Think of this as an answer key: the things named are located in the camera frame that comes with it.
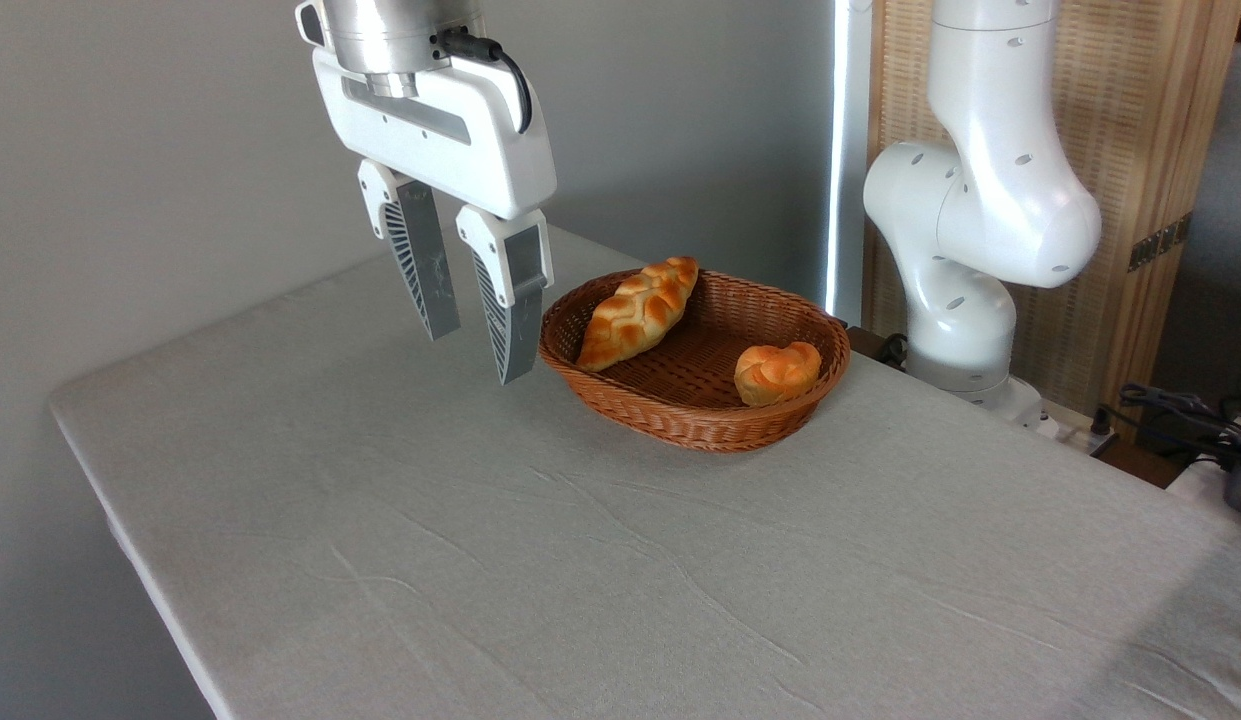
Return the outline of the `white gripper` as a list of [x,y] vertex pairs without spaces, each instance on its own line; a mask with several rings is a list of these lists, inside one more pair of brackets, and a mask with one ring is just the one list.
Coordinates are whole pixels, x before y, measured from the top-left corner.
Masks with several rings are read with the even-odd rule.
[[506,386],[527,374],[553,283],[539,206],[557,178],[539,101],[517,133],[517,82],[506,65],[455,58],[416,74],[414,97],[381,97],[326,50],[313,48],[311,60],[336,135],[369,158],[357,179],[370,227],[390,243],[424,333],[438,340],[460,326],[436,187],[472,204],[457,214],[457,231],[474,258],[498,379]]

